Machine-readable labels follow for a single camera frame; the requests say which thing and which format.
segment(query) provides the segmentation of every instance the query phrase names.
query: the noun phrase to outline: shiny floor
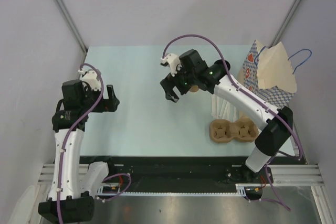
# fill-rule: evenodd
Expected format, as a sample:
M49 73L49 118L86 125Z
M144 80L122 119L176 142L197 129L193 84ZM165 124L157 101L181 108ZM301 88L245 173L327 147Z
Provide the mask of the shiny floor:
M96 202L90 224L321 224L310 187L277 190L291 212L241 197L123 196L108 204ZM263 198L268 197L274 198L270 188L264 191Z

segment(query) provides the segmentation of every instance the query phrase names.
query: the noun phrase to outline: gift bag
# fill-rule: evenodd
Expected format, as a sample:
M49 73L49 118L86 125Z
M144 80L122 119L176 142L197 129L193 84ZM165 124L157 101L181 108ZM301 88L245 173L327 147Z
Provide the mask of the gift bag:
M238 74L245 88L278 108L296 93L293 68L283 44L266 48L255 40Z

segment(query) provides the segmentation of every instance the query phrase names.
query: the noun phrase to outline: cardboard cup holder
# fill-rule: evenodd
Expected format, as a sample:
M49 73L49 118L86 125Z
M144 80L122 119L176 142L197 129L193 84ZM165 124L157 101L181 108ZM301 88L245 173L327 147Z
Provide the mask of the cardboard cup holder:
M210 138L216 143L229 143L233 139L240 142L253 142L259 135L258 127L247 117L232 123L228 120L213 120L209 127Z

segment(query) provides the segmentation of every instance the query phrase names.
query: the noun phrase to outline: brown round object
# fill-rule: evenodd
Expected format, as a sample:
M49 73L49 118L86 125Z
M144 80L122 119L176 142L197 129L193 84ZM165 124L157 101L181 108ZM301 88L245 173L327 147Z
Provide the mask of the brown round object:
M199 87L197 85L194 85L189 89L189 91L193 93L197 92L198 90L199 90Z

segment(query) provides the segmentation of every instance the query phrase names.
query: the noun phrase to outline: table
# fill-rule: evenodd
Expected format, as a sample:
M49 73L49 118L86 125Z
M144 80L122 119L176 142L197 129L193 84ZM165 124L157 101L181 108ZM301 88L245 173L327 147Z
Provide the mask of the table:
M114 113L91 113L86 123L81 156L248 156L254 143L216 144L209 138L211 94L204 91L165 99L160 81L169 68L160 66L164 46L90 47L86 63L112 84L120 105ZM218 53L208 45L171 46L180 55L194 48L212 65ZM250 45L221 45L237 76ZM294 154L288 140L282 151Z

